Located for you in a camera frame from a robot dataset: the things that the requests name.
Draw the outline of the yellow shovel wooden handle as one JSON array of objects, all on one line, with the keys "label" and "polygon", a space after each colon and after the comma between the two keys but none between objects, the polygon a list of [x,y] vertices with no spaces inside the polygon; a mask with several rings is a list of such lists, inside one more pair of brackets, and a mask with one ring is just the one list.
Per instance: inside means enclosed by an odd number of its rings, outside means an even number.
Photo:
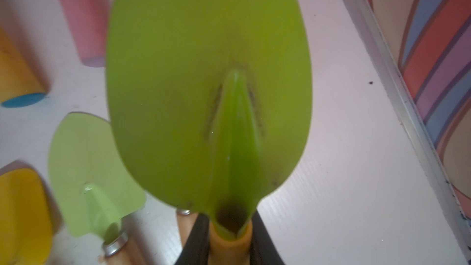
[{"label": "yellow shovel wooden handle", "polygon": [[44,265],[52,223],[42,180],[30,168],[1,176],[1,264]]}]

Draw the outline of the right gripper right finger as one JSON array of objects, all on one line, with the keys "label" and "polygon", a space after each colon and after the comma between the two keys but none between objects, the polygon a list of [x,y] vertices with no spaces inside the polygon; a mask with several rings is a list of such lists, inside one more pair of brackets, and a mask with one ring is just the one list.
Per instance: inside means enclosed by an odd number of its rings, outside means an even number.
[{"label": "right gripper right finger", "polygon": [[251,222],[250,265],[285,265],[258,211],[254,213]]}]

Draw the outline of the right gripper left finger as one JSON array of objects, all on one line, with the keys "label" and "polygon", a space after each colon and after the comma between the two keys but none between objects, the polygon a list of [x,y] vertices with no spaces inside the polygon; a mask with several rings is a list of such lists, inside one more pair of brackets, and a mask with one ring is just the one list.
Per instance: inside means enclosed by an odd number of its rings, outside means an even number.
[{"label": "right gripper left finger", "polygon": [[196,217],[182,252],[175,262],[176,265],[207,265],[209,259],[210,221],[204,214]]}]

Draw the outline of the purple shovel pink handle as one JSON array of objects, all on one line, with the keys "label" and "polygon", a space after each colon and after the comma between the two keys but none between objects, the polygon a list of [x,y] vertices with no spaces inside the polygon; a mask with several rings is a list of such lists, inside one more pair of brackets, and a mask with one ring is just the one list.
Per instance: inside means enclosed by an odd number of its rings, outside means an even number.
[{"label": "purple shovel pink handle", "polygon": [[112,0],[59,2],[80,62],[87,67],[104,67]]}]

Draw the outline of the green wooden handle shovel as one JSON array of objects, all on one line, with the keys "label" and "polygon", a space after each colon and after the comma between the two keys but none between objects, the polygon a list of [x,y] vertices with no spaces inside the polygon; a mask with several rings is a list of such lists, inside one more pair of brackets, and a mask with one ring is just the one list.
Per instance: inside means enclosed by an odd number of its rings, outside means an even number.
[{"label": "green wooden handle shovel", "polygon": [[182,247],[185,246],[198,215],[198,213],[194,213],[189,210],[176,210],[177,224]]}]

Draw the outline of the green shovel yellow handle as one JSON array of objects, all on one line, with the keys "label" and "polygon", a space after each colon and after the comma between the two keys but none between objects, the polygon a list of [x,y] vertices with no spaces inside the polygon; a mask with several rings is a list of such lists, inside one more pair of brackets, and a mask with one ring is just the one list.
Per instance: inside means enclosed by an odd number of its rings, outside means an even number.
[{"label": "green shovel yellow handle", "polygon": [[18,108],[38,103],[46,90],[8,34],[1,30],[1,106]]},{"label": "green shovel yellow handle", "polygon": [[208,265],[249,265],[251,219],[309,136],[298,0],[114,0],[106,88],[132,177],[167,205],[207,216]]}]

